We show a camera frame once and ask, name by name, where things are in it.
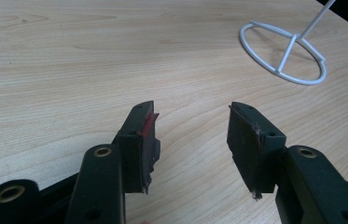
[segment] wood grain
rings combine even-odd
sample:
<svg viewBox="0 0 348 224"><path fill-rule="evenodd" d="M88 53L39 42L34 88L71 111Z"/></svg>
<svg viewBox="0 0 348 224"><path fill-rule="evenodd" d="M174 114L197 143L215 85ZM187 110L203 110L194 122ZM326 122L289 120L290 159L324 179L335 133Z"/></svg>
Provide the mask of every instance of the wood grain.
<svg viewBox="0 0 348 224"><path fill-rule="evenodd" d="M41 189L78 171L130 109L154 100L161 159L149 195L127 196L129 223L279 223L274 195L255 202L226 144L232 101L250 104L287 145L324 152L348 180L348 23L332 12L308 35L327 79L306 87L255 63L239 40L250 20L301 32L313 0L0 0L0 184ZM260 30L252 47L279 63L286 40ZM287 73L319 70L301 48Z"/></svg>

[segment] circular wire base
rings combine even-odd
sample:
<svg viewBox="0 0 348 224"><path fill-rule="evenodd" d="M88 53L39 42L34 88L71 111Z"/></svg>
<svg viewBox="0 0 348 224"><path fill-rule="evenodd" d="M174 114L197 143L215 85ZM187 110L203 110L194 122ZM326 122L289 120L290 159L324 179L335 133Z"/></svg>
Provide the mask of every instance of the circular wire base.
<svg viewBox="0 0 348 224"><path fill-rule="evenodd" d="M245 39L245 31L247 29L250 29L252 27L260 27L262 29L265 29L267 31L273 32L277 35L281 35L283 37L289 38L290 39L290 43L287 46L287 49L285 51L285 55L279 65L278 68L275 68L273 66L271 66L270 64L266 63L264 60L262 60L253 50L252 48L250 48L250 46L248 45L248 43L246 42ZM305 40L304 38L299 38L299 35L292 35L290 34L288 31L285 31L281 28L278 28L276 26L272 26L266 23L261 23L261 22L256 22L256 21L251 21L250 23L246 24L240 32L240 40L241 43L243 44L245 50L249 53L249 55L257 62L259 63L261 66L263 66L265 69L267 69L268 71L270 71L271 73L275 74L278 77L281 77L283 79L286 79L288 81L300 84L300 85L316 85L321 83L325 77L326 77L326 73L327 73L327 69L325 66L325 58L322 56L322 54L320 54L316 48L314 48L310 43L308 43L307 40ZM310 54L315 58L316 62L319 65L320 68L320 75L319 78L315 79L315 80L306 80L306 79L299 79L296 77L292 77L288 74L285 74L282 72L282 69L285 65L286 59L288 57L288 54L290 53L290 50L293 47L294 42L299 43L302 47L304 47L305 49L307 49Z"/></svg>

